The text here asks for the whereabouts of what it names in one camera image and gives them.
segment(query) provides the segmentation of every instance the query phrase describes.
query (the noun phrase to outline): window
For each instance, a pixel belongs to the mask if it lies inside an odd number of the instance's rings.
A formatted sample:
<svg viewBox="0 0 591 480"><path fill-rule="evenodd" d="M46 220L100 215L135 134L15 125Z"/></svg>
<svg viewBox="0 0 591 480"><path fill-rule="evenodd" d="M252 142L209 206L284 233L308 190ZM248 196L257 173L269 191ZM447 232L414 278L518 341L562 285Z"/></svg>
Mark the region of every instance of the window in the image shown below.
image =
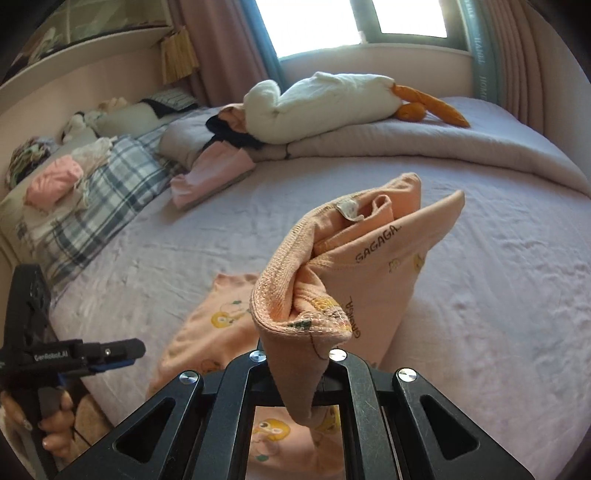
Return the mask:
<svg viewBox="0 0 591 480"><path fill-rule="evenodd" d="M467 50L457 0L256 0L279 58L320 48L419 43Z"/></svg>

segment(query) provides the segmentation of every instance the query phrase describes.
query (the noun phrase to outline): human hand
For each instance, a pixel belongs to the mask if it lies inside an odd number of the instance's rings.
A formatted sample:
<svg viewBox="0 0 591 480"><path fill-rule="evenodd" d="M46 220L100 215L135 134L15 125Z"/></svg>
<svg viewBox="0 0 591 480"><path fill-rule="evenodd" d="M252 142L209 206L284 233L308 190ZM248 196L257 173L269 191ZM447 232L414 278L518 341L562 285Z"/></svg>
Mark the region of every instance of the human hand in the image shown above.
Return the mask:
<svg viewBox="0 0 591 480"><path fill-rule="evenodd" d="M21 406L6 391L0 393L0 403L4 407L7 420L23 427L29 432L33 429L25 417ZM43 448L60 458L68 458L72 448L72 427L74 426L74 402L67 391L63 391L60 409L52 416L43 419L38 427L48 435L43 439Z"/></svg>

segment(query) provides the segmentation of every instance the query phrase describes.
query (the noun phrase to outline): clothing label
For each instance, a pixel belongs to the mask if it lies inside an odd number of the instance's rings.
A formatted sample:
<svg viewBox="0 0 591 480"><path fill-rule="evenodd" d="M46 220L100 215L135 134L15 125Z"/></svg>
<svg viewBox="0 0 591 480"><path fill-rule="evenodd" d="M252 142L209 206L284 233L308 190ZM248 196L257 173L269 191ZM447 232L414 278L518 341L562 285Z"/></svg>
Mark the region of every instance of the clothing label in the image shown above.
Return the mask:
<svg viewBox="0 0 591 480"><path fill-rule="evenodd" d="M359 204L352 198L346 198L336 204L336 209L344 216L347 220L352 222L360 222L365 217L359 215Z"/></svg>

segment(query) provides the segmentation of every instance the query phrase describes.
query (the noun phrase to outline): stuffed toy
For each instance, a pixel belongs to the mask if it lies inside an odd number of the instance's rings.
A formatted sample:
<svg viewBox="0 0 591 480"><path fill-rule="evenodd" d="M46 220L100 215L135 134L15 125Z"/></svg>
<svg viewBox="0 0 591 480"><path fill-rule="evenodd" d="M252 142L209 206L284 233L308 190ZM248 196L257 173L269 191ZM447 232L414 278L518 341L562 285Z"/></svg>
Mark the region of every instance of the stuffed toy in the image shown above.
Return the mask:
<svg viewBox="0 0 591 480"><path fill-rule="evenodd" d="M70 142L76 135L82 132L86 128L86 122L84 120L84 112L76 112L72 117L68 120L68 123L64 127L64 131L61 134L61 143L67 144Z"/></svg>
<svg viewBox="0 0 591 480"><path fill-rule="evenodd" d="M128 105L129 102L123 97L113 97L111 100L105 100L99 103L99 106L95 110L86 113L76 112L64 127L63 133L61 134L61 143L64 145L67 144L88 127L96 130L96 122L100 117L121 110Z"/></svg>
<svg viewBox="0 0 591 480"><path fill-rule="evenodd" d="M129 106L129 102L123 97L113 97L111 100L105 100L99 103L98 110L104 113L113 113Z"/></svg>
<svg viewBox="0 0 591 480"><path fill-rule="evenodd" d="M275 81L265 80L245 95L243 105L233 105L232 111L225 109L224 114L243 116L247 132L263 143L286 144L391 116L418 122L427 111L447 124L470 126L442 100L396 85L389 77L353 73L317 72L293 84L283 95Z"/></svg>

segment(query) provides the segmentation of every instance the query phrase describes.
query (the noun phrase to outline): sunlight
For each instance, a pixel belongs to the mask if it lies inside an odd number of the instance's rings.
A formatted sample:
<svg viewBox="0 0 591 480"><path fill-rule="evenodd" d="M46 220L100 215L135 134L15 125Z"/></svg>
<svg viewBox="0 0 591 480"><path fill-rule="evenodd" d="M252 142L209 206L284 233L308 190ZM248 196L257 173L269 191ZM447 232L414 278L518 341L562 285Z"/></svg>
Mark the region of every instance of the sunlight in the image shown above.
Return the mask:
<svg viewBox="0 0 591 480"><path fill-rule="evenodd" d="M439 0L374 0L382 33L447 38Z"/></svg>
<svg viewBox="0 0 591 480"><path fill-rule="evenodd" d="M277 56L361 42L349 0L256 0Z"/></svg>

